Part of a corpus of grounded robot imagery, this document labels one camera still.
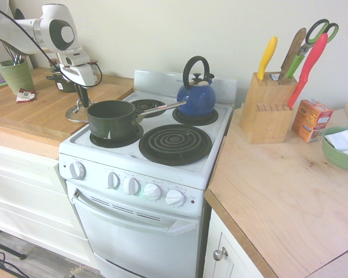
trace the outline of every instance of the wall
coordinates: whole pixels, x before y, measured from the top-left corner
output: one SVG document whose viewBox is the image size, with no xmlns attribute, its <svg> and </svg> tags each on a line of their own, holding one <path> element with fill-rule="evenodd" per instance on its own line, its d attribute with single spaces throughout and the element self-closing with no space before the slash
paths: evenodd
<svg viewBox="0 0 348 278">
<path fill-rule="evenodd" d="M 51 2 L 12 0 L 11 4 L 26 18 L 37 18 L 41 6 Z M 239 81 L 237 107 L 245 100 L 252 73 L 272 36 L 278 37 L 278 45 L 267 70 L 279 71 L 296 32 L 327 18 L 339 24 L 339 33 L 312 69 L 300 99 L 315 98 L 334 109 L 348 102 L 348 0 L 57 3 L 68 6 L 82 47 L 99 61 L 104 74 L 132 78 L 136 68 L 182 72 L 189 58 L 202 55 L 215 76 Z M 49 66 L 39 54 L 36 57 L 40 66 Z"/>
</svg>

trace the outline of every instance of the utensil holder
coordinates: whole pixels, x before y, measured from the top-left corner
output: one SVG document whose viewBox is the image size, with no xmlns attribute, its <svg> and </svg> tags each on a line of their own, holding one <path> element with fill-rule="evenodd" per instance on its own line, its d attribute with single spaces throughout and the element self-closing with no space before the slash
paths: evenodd
<svg viewBox="0 0 348 278">
<path fill-rule="evenodd" d="M 274 81 L 270 74 L 278 72 L 265 72 L 262 81 L 253 73 L 242 109 L 240 125 L 251 144 L 284 142 L 293 116 L 287 102 L 296 87 L 295 78 Z"/>
<path fill-rule="evenodd" d="M 20 88 L 24 90 L 35 90 L 32 81 L 31 71 L 27 61 L 21 64 L 13 65 L 13 61 L 2 62 L 0 73 L 14 94 L 18 94 Z"/>
</svg>

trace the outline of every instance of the knife block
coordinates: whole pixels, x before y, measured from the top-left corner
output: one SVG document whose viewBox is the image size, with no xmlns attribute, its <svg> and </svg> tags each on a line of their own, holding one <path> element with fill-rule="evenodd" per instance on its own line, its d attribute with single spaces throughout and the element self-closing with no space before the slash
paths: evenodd
<svg viewBox="0 0 348 278">
<path fill-rule="evenodd" d="M 240 125 L 251 144 L 282 143 L 289 129 L 293 110 L 287 105 L 296 87 L 296 80 L 284 78 L 274 81 L 265 72 L 262 81 L 254 72 Z"/>
</svg>

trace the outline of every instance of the wooden countertop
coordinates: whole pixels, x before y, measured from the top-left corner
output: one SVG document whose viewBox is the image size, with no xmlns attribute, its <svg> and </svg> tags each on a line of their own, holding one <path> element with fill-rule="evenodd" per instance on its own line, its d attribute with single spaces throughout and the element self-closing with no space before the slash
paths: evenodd
<svg viewBox="0 0 348 278">
<path fill-rule="evenodd" d="M 16 103 L 9 87 L 0 89 L 0 146 L 46 158 L 57 159 L 59 144 L 85 123 L 69 121 L 65 114 L 76 105 L 76 93 L 56 88 L 48 68 L 32 70 L 37 99 Z M 133 79 L 103 76 L 100 85 L 88 89 L 91 101 L 121 100 L 133 92 Z"/>
<path fill-rule="evenodd" d="M 348 277 L 348 171 L 291 130 L 283 144 L 249 144 L 240 116 L 206 200 L 264 277 Z M 335 111 L 329 124 L 348 126 L 344 117 Z"/>
</svg>

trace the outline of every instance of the electric coil burner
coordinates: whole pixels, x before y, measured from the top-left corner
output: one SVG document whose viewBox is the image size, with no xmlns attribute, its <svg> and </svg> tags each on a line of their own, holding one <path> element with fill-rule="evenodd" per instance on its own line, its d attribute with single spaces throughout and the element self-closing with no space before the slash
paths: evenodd
<svg viewBox="0 0 348 278">
<path fill-rule="evenodd" d="M 178 166 L 198 161 L 210 153 L 210 137 L 201 129 L 166 125 L 147 132 L 139 142 L 140 152 L 150 161 Z"/>
<path fill-rule="evenodd" d="M 142 113 L 148 109 L 152 109 L 152 108 L 156 108 L 156 107 L 165 105 L 165 103 L 163 103 L 160 100 L 136 100 L 136 101 L 132 101 L 131 103 L 134 104 L 137 114 Z M 152 114 L 148 114 L 147 116 L 145 116 L 145 118 L 156 117 L 158 115 L 161 115 L 164 112 L 165 112 L 165 110 L 158 111 L 158 112 L 152 113 Z"/>
<path fill-rule="evenodd" d="M 103 148 L 121 148 L 133 144 L 138 141 L 143 135 L 143 128 L 141 125 L 137 125 L 135 133 L 129 137 L 125 137 L 119 140 L 103 139 L 95 136 L 93 133 L 90 134 L 90 141 L 96 146 Z"/>
<path fill-rule="evenodd" d="M 207 126 L 212 123 L 215 123 L 216 120 L 218 120 L 218 112 L 214 109 L 213 112 L 211 112 L 207 116 L 201 116 L 201 117 L 193 117 L 193 116 L 187 116 L 179 111 L 178 108 L 174 109 L 173 111 L 173 118 L 184 125 L 191 125 L 191 126 Z"/>
</svg>

